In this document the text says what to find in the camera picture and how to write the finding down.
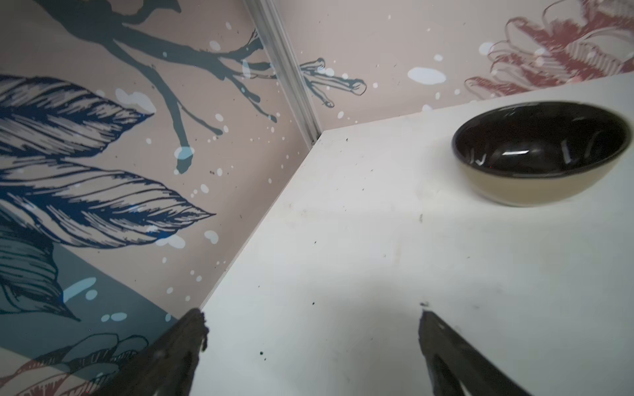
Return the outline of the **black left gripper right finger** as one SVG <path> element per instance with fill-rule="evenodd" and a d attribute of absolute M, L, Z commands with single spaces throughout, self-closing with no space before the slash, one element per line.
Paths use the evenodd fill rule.
<path fill-rule="evenodd" d="M 419 346 L 435 395 L 529 396 L 430 310 L 419 322 Z"/>

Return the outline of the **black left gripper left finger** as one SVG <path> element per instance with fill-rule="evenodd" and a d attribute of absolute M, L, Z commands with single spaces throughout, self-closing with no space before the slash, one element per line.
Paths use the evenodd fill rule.
<path fill-rule="evenodd" d="M 189 310 L 95 394 L 188 396 L 208 333 L 204 313 Z"/>

